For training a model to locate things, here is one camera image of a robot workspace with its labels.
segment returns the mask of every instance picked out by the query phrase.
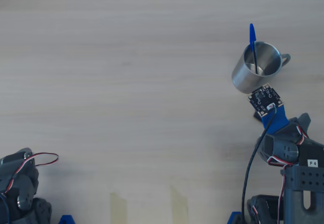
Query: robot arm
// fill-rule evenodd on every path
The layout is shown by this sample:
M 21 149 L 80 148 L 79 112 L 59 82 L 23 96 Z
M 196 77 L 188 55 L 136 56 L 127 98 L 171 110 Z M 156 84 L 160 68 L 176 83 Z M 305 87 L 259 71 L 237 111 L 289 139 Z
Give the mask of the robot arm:
M 44 199 L 34 198 L 38 188 L 38 170 L 34 159 L 26 162 L 21 171 L 15 174 L 30 156 L 32 151 L 24 148 L 0 159 L 0 193 L 6 193 L 3 196 L 9 207 L 12 224 L 49 224 L 51 204 Z M 5 223 L 8 223 L 7 209 L 0 200 L 0 224 Z

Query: black cable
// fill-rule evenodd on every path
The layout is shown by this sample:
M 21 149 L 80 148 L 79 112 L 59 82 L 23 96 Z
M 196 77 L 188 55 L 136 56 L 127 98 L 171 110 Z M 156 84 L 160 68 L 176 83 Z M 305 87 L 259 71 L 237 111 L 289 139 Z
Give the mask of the black cable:
M 7 204 L 6 198 L 3 194 L 0 193 L 0 198 L 3 200 L 6 210 L 7 210 L 7 216 L 8 216 L 8 224 L 11 224 L 11 219 L 10 219 L 10 212 L 9 212 L 9 206 Z
M 248 184 L 248 178 L 249 178 L 250 168 L 251 168 L 251 165 L 252 165 L 253 159 L 254 159 L 255 155 L 257 154 L 258 148 L 259 148 L 259 146 L 260 146 L 260 144 L 261 144 L 261 142 L 262 142 L 262 140 L 263 140 L 265 134 L 267 133 L 269 127 L 271 126 L 271 123 L 272 123 L 272 121 L 273 121 L 274 116 L 275 116 L 276 113 L 277 113 L 277 109 L 276 109 L 276 107 L 274 107 L 274 114 L 273 114 L 273 116 L 271 117 L 270 121 L 268 122 L 267 126 L 264 128 L 264 131 L 262 132 L 262 135 L 261 135 L 260 138 L 258 139 L 258 141 L 257 141 L 257 143 L 256 143 L 256 145 L 255 145 L 254 151 L 253 151 L 253 153 L 252 153 L 252 156 L 251 156 L 251 158 L 250 158 L 250 161 L 249 161 L 248 167 L 247 167 L 247 172 L 246 172 L 246 174 L 245 174 L 244 185 L 243 185 L 243 191 L 242 191 L 242 210 L 241 210 L 241 212 L 242 212 L 242 222 L 241 222 L 241 224 L 246 224 L 246 222 L 245 222 L 245 217 L 244 217 L 244 208 L 245 208 L 245 207 L 244 207 L 244 204 L 245 204 L 245 192 L 246 192 L 246 190 L 247 190 L 247 184 Z

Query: tape strip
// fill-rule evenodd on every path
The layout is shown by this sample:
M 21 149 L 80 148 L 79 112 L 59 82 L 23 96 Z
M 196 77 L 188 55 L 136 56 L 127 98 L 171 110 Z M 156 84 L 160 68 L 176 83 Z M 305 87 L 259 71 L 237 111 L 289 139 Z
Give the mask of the tape strip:
M 127 203 L 117 193 L 110 193 L 110 223 L 127 224 Z
M 171 186 L 173 224 L 188 224 L 188 200 Z

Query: white label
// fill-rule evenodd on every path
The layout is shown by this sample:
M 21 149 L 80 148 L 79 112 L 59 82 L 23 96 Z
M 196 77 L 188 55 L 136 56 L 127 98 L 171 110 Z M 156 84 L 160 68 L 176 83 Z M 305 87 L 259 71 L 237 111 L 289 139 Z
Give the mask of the white label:
M 318 167 L 318 161 L 314 159 L 307 159 L 307 163 L 309 167 Z

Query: mug handle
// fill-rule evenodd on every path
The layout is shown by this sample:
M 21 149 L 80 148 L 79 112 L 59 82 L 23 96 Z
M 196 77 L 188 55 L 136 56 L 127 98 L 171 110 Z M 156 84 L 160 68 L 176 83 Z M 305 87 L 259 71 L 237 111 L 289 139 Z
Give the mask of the mug handle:
M 291 59 L 291 56 L 289 54 L 282 54 L 280 56 L 282 58 L 282 66 L 285 66 Z

